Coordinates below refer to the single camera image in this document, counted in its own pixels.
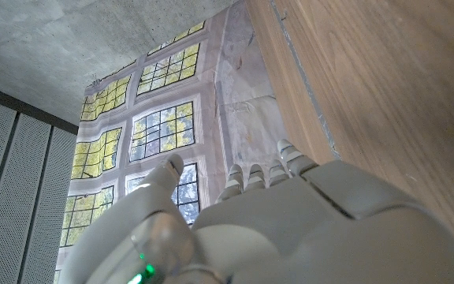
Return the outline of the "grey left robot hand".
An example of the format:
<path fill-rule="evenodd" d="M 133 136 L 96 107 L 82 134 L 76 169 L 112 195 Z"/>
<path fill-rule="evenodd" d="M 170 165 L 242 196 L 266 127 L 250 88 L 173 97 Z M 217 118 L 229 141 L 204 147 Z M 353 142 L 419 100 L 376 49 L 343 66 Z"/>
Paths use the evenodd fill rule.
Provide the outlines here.
<path fill-rule="evenodd" d="M 161 161 L 84 232 L 61 283 L 454 283 L 454 235 L 421 203 L 287 140 L 268 173 L 239 166 L 188 225 L 171 200 L 183 159 Z"/>

